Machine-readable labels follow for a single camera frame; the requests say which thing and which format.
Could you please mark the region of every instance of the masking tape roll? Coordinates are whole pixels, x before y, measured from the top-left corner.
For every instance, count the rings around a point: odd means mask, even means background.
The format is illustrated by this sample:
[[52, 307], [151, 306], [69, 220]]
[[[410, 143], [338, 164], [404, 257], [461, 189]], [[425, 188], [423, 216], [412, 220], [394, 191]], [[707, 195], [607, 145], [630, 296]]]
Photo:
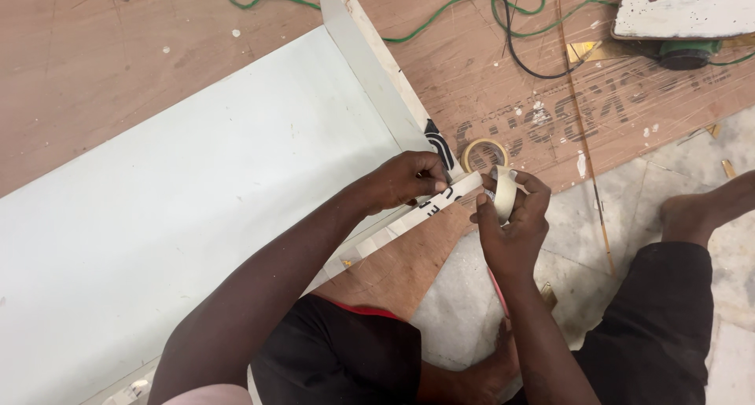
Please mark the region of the masking tape roll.
[[504, 146], [500, 145], [496, 140], [490, 138], [480, 138], [478, 140], [472, 141], [472, 143], [464, 149], [464, 153], [462, 153], [461, 155], [459, 163], [461, 163], [461, 168], [464, 169], [465, 172], [472, 172], [472, 167], [470, 166], [470, 151], [472, 151], [472, 149], [478, 145], [482, 145], [483, 147], [490, 149], [498, 159], [498, 165], [509, 165], [509, 155], [508, 153], [506, 153]]
[[514, 199], [516, 198], [517, 189], [516, 181], [514, 180], [516, 178], [516, 171], [500, 165], [493, 168], [493, 171], [496, 172], [496, 176], [493, 178], [498, 179], [493, 205], [495, 205], [495, 211], [498, 214], [498, 222], [504, 225], [509, 220], [511, 211], [514, 209]]

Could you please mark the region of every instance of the white board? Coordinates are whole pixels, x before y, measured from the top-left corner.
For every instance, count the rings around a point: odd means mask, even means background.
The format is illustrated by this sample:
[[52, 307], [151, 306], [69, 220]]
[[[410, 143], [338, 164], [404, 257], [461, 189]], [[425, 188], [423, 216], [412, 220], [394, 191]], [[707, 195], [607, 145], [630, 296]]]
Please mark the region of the white board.
[[248, 256], [400, 151], [320, 26], [3, 197], [0, 402], [76, 405], [151, 361]]
[[629, 39], [723, 39], [755, 32], [755, 0], [621, 0], [612, 34]]

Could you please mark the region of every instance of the white marble tile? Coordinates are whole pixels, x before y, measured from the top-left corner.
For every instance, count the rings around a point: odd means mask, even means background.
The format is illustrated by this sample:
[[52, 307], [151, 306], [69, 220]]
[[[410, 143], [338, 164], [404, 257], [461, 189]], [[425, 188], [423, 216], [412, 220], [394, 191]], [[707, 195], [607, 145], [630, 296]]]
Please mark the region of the white marble tile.
[[721, 161], [728, 159], [738, 174], [755, 169], [755, 107], [719, 122], [721, 131], [714, 139], [699, 131], [692, 139], [682, 138], [643, 156], [657, 165], [718, 187], [728, 179]]
[[711, 348], [708, 350], [708, 356], [705, 357], [705, 368], [708, 370], [708, 374], [711, 373], [711, 367], [713, 365], [713, 356], [716, 355], [716, 342], [718, 342], [718, 332], [721, 327], [721, 315], [713, 313], [713, 328], [711, 330]]
[[545, 250], [540, 251], [535, 265], [534, 281], [540, 289], [551, 283], [559, 301], [553, 319], [571, 350], [579, 349], [584, 334], [600, 322], [620, 284], [602, 271]]
[[[637, 207], [646, 165], [645, 160], [634, 159], [596, 179], [614, 265], [624, 260], [629, 221]], [[545, 217], [551, 229], [543, 249], [611, 273], [591, 181], [553, 195]]]
[[472, 363], [482, 361], [493, 354], [495, 351], [495, 340], [498, 336], [498, 327], [501, 325], [501, 320], [503, 318], [504, 308], [501, 306], [501, 301], [498, 299], [498, 295], [495, 294], [488, 305], [488, 311], [479, 332], [477, 345], [475, 346]]
[[246, 367], [246, 384], [247, 384], [247, 387], [249, 388], [251, 402], [254, 405], [262, 405], [260, 394], [257, 392], [257, 385], [254, 384], [254, 377], [251, 375], [251, 366]]
[[320, 285], [326, 283], [328, 280], [330, 280], [331, 277], [328, 275], [328, 272], [326, 271], [325, 267], [320, 268], [320, 271], [315, 275], [315, 278], [312, 279], [312, 283], [309, 283], [307, 288], [304, 290], [304, 293], [302, 295], [305, 295], [312, 290], [315, 290]]
[[470, 365], [494, 296], [474, 231], [459, 240], [411, 317], [422, 333], [423, 357], [449, 370]]
[[624, 260], [617, 265], [620, 278], [624, 278], [629, 262], [637, 250], [661, 240], [660, 208], [666, 199], [680, 194], [705, 193], [712, 187], [693, 178], [648, 163], [643, 178], [642, 190], [637, 202], [637, 210], [631, 222], [627, 251]]
[[708, 386], [710, 405], [755, 403], [755, 333], [722, 322]]
[[755, 212], [713, 232], [713, 301], [723, 320], [755, 331]]

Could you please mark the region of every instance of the black wire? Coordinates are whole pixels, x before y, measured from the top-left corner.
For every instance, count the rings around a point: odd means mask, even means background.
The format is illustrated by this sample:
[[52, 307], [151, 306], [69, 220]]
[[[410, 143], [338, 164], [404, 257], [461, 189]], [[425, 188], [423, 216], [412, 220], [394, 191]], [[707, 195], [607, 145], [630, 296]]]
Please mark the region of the black wire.
[[516, 56], [516, 53], [514, 52], [514, 43], [511, 41], [511, 14], [509, 13], [509, 0], [503, 0], [504, 1], [504, 7], [506, 8], [506, 24], [509, 26], [506, 30], [506, 41], [509, 44], [509, 50], [511, 51], [511, 57], [514, 58], [514, 61], [516, 64], [519, 64], [519, 67], [524, 69], [524, 72], [529, 73], [530, 75], [533, 75], [535, 78], [540, 79], [556, 79], [560, 78], [562, 76], [566, 76], [571, 72], [574, 72], [578, 67], [584, 63], [584, 60], [580, 60], [579, 63], [575, 64], [574, 67], [567, 70], [566, 72], [560, 73], [558, 75], [541, 75], [540, 73], [535, 73], [531, 71], [527, 66], [522, 63], [522, 61]]

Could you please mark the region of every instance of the leg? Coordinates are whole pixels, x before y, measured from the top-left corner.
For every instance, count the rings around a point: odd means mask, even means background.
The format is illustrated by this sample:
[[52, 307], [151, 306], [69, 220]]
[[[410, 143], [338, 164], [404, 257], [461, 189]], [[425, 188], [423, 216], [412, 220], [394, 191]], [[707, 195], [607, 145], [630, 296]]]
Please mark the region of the leg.
[[661, 207], [661, 241], [684, 241], [707, 249], [713, 230], [754, 209], [755, 171], [709, 193], [671, 197]]
[[[602, 322], [574, 352], [602, 403], [705, 402], [713, 231], [755, 209], [755, 171], [668, 199], [660, 243], [637, 252]], [[524, 403], [523, 390], [511, 403]]]
[[419, 330], [299, 299], [252, 361], [263, 403], [497, 403], [516, 377], [514, 338], [501, 325], [490, 357], [461, 372], [420, 359]]
[[296, 302], [251, 363], [263, 403], [410, 403], [420, 333], [315, 295]]

